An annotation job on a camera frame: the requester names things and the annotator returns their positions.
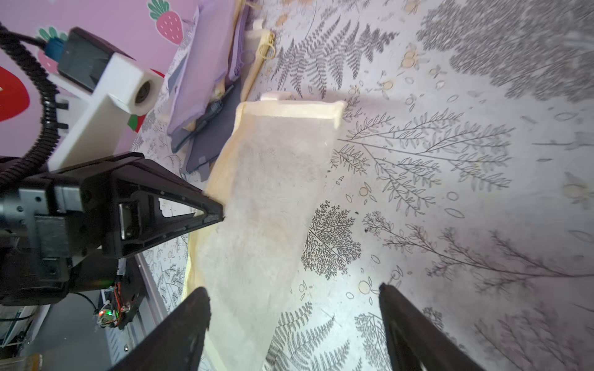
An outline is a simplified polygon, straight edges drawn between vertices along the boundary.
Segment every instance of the gray fabric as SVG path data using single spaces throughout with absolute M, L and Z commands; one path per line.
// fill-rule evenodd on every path
M 240 95 L 241 82 L 237 80 L 233 90 L 223 98 L 224 106 L 219 114 L 190 139 L 192 144 L 188 149 L 185 162 L 187 173 L 196 171 L 200 166 L 214 160 L 219 155 L 233 132 L 235 110 L 239 104 Z
M 225 95 L 229 94 L 233 86 L 227 89 Z M 184 128 L 178 128 L 171 134 L 171 152 L 177 153 L 194 135 L 199 133 L 202 129 L 208 125 L 208 123 L 221 112 L 224 105 L 223 99 L 215 100 L 210 102 L 206 108 L 206 112 L 196 119 L 196 128 L 194 131 L 189 131 Z

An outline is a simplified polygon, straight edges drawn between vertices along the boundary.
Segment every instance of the purple fabric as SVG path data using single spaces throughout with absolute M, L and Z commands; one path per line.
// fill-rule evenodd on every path
M 239 20 L 235 26 L 235 36 L 233 37 L 233 51 L 231 52 L 231 64 L 229 65 L 229 80 L 235 81 L 239 78 L 241 68 L 244 66 L 242 60 L 244 52 L 244 32 L 245 22 L 248 19 L 249 6 L 244 5 L 239 15 Z
M 204 114 L 217 80 L 228 70 L 235 0 L 202 0 L 192 46 L 175 94 L 167 134 Z

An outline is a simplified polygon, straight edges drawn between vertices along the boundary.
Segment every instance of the pink wall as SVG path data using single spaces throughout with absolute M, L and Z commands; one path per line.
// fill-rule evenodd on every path
M 168 5 L 169 10 L 175 11 L 182 20 L 189 20 L 197 4 L 198 0 L 169 0 Z M 0 1 L 0 21 L 11 31 L 38 36 L 40 28 L 48 30 L 52 26 L 59 34 L 79 26 L 111 42 L 146 67 L 165 73 L 178 46 L 157 31 L 156 21 L 150 13 L 146 0 Z M 30 50 L 37 55 L 38 49 L 30 47 Z M 22 156 L 39 133 L 39 95 L 26 75 L 2 51 L 0 67 L 19 78 L 29 92 L 29 108 L 0 121 L 0 156 Z M 6 91 L 0 91 L 0 113 L 2 93 Z

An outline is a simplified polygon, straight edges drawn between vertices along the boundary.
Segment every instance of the table surface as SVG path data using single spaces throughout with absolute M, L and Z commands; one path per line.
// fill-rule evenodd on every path
M 296 343 L 264 368 L 389 370 L 382 282 L 486 369 L 594 364 L 594 3 L 577 3 L 261 2 L 277 55 L 249 99 L 348 103 L 304 246 L 319 258 L 279 314 Z M 165 100 L 133 149 L 203 188 L 171 155 Z M 187 236 L 144 256 L 172 310 Z

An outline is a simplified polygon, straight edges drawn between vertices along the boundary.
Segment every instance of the strawberry decal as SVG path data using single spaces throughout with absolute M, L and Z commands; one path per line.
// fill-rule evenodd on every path
M 58 36 L 58 32 L 54 27 L 49 27 L 47 31 L 43 28 L 39 29 L 39 35 L 37 36 L 38 39 L 43 39 L 47 42 L 53 37 L 59 37 L 64 41 L 68 40 L 68 35 L 66 35 L 66 32 L 60 32 L 60 35 Z M 37 59 L 50 74 L 58 73 L 58 63 L 53 59 L 48 58 L 43 50 L 39 49 L 37 52 Z
M 147 4 L 150 9 L 150 17 L 157 21 L 157 31 L 165 39 L 179 45 L 184 39 L 182 20 L 178 14 L 169 10 L 169 3 L 163 0 L 152 0 Z
M 0 67 L 0 121 L 17 116 L 29 107 L 29 93 L 15 75 Z

